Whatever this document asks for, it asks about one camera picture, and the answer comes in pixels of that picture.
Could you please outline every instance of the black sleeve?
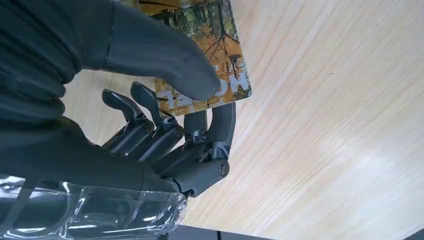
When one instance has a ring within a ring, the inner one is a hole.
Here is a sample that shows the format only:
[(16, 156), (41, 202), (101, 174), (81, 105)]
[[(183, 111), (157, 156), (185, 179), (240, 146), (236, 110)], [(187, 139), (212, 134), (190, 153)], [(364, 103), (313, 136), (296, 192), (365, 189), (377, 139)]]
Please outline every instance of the black sleeve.
[(192, 41), (121, 4), (1, 0), (0, 173), (172, 192), (143, 164), (91, 144), (62, 116), (64, 84), (83, 68), (165, 78), (198, 100), (219, 88)]

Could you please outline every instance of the transparent plastic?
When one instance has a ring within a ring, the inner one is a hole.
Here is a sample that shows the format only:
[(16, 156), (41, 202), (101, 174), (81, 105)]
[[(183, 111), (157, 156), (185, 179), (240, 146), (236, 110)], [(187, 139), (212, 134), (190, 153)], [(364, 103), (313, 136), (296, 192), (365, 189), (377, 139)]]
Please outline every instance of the transparent plastic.
[(28, 189), (24, 183), (23, 178), (0, 175), (0, 239), (132, 240), (163, 235), (181, 223), (187, 206), (181, 193), (57, 181)]

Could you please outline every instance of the light wood surface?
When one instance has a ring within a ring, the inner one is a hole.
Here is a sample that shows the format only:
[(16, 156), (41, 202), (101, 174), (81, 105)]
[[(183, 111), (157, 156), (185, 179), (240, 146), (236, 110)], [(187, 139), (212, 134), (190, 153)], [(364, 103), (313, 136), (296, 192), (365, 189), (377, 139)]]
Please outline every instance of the light wood surface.
[[(229, 176), (185, 224), (272, 239), (401, 240), (424, 227), (424, 1), (233, 0), (253, 97)], [(66, 115), (102, 144), (135, 78), (83, 71)], [(138, 78), (151, 84), (151, 79)]]

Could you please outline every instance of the gloved hand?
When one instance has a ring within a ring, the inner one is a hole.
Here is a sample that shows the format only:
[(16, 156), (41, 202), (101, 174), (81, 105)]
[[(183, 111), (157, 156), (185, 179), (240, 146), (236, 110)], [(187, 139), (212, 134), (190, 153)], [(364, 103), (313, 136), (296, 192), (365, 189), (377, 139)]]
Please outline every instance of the gloved hand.
[(62, 116), (63, 85), (81, 69), (160, 77), (196, 100), (220, 87), (193, 41), (120, 3), (0, 1), (0, 174), (175, 191), (142, 163), (90, 144)]

